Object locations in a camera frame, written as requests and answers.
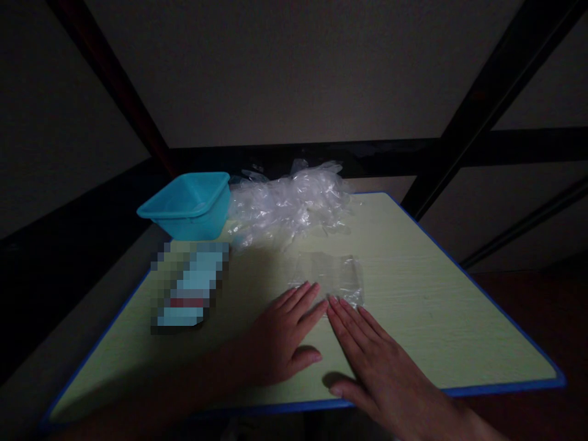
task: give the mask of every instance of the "right hand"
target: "right hand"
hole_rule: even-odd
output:
[[[349,364],[361,381],[333,384],[330,392],[364,410],[403,441],[460,439],[467,411],[437,389],[402,347],[360,307],[329,299],[329,321]]]

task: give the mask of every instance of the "blue table edge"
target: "blue table edge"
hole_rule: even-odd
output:
[[[439,247],[441,251],[461,270],[462,273],[468,278],[468,280],[479,289],[486,298],[498,309],[512,325],[527,339],[529,343],[533,345],[535,349],[541,354],[541,356],[548,361],[551,365],[553,370],[556,372],[556,377],[553,379],[545,379],[545,380],[531,380],[525,382],[515,382],[515,383],[500,383],[500,384],[493,384],[493,385],[482,385],[482,386],[467,386],[467,387],[459,387],[459,388],[447,388],[442,389],[444,393],[449,395],[450,397],[458,398],[458,397],[465,397],[465,396],[474,396],[474,395],[489,395],[489,394],[502,394],[502,393],[510,393],[510,392],[521,392],[521,391],[529,391],[529,390],[539,390],[539,389],[550,389],[550,388],[562,388],[565,387],[567,384],[567,380],[565,378],[564,373],[562,372],[559,367],[553,362],[550,357],[545,354],[543,349],[537,345],[533,341],[531,337],[527,335],[525,331],[484,291],[471,277],[470,275],[464,271],[461,266],[451,257],[445,249],[441,245],[437,243],[437,241],[432,238],[429,233],[427,233],[421,225],[417,221],[415,221],[411,215],[407,213],[407,211],[400,205],[394,198],[387,192],[365,192],[365,193],[358,193],[358,194],[373,194],[373,193],[384,193],[389,196],[392,201],[402,209],[403,212],[420,228],[420,230],[427,235],[431,241]],[[63,389],[59,392],[55,400],[49,406],[49,409],[45,412],[45,415],[41,419],[39,423],[39,431],[43,433],[49,433],[55,431],[60,428],[67,427],[68,423],[52,423],[49,418],[51,417],[51,413],[59,400],[63,397],[67,389],[70,387],[72,382],[75,380],[77,375],[80,373],[86,362],[92,356],[102,339],[106,336],[108,331],[112,325],[114,325],[115,321],[123,312],[124,308],[126,308],[129,301],[133,298],[139,287],[143,284],[147,276],[151,270],[147,271],[147,273],[143,276],[141,281],[135,287],[131,295],[128,299],[125,300],[124,304],[121,306],[120,310],[116,313],[115,317],[112,319],[108,327],[104,330],[98,341],[94,344],[90,352],[86,355],[84,360],[80,363],[79,367],[75,370],[71,378],[67,381],[66,385]],[[349,401],[345,401],[343,399],[330,399],[330,400],[318,400],[318,401],[305,401],[305,402],[294,402],[294,403],[286,403],[286,404],[268,404],[268,405],[260,405],[260,406],[250,406],[250,407],[239,407],[234,409],[211,409],[211,410],[204,410],[201,412],[197,412],[191,416],[191,419],[194,420],[201,420],[205,418],[230,418],[235,416],[253,416],[253,415],[272,415],[277,413],[287,413],[287,412],[305,412],[308,410],[326,410],[326,409],[340,409],[343,407],[353,407],[353,403]]]

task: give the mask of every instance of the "white wall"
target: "white wall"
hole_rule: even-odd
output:
[[[553,51],[495,130],[588,125],[588,13]]]
[[[0,15],[0,238],[149,155],[45,1]]]
[[[588,249],[588,198],[486,257],[469,269],[471,273],[537,270]]]
[[[439,136],[521,0],[87,0],[172,148]]]
[[[420,224],[459,262],[586,175],[588,161],[462,168]]]

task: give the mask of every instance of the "floor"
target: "floor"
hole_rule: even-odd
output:
[[[511,439],[588,439],[588,279],[489,273],[475,280],[563,370],[568,386],[463,401]]]

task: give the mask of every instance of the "finger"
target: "finger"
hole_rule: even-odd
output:
[[[331,386],[329,392],[339,398],[352,402],[372,417],[378,411],[378,406],[370,395],[359,384],[351,380],[340,380],[336,382]]]
[[[341,299],[341,306],[349,316],[353,319],[355,324],[362,330],[362,332],[371,341],[377,342],[380,340],[380,336],[372,329],[372,327],[365,321],[365,319],[359,315],[359,313],[351,306],[345,299]]]
[[[363,352],[355,340],[353,340],[353,337],[351,337],[351,334],[347,331],[347,328],[343,325],[343,322],[332,307],[326,310],[326,314],[329,317],[333,332],[343,348],[343,352],[347,355],[349,362],[354,364],[357,360],[363,357]]]
[[[335,313],[339,316],[343,326],[346,327],[347,331],[353,337],[353,340],[357,342],[361,349],[367,349],[370,345],[371,340],[363,333],[363,331],[359,328],[359,326],[353,321],[351,316],[347,313],[341,303],[333,296],[329,297],[329,303],[331,307],[335,311]]]
[[[288,364],[288,378],[308,368],[311,364],[318,363],[322,359],[322,355],[315,348],[299,347],[294,351],[294,355],[292,355],[292,359]]]
[[[302,320],[298,323],[298,332],[300,341],[314,328],[323,314],[326,312],[326,309],[329,307],[329,304],[326,300],[320,302],[314,310],[311,311],[306,317],[303,317]]]
[[[291,314],[294,314],[296,319],[299,320],[310,308],[314,299],[316,299],[317,295],[320,291],[320,285],[318,283],[312,284],[311,288],[300,298],[298,303],[295,307],[292,308],[290,311]]]
[[[298,304],[298,300],[300,300],[300,298],[306,294],[310,287],[311,285],[308,283],[308,281],[300,285],[298,289],[294,291],[294,294],[292,294],[290,298],[282,305],[282,309],[288,312],[293,307],[295,307]]]
[[[359,308],[361,316],[366,320],[366,322],[372,327],[372,329],[384,340],[388,340],[392,343],[396,343],[396,341],[390,337],[390,335],[380,326],[378,322],[375,321],[375,318],[365,309],[363,306]]]
[[[281,307],[295,292],[296,288],[290,288],[289,290],[287,290],[285,293],[283,293],[280,297],[278,297],[275,300],[273,308],[278,309],[279,307]]]

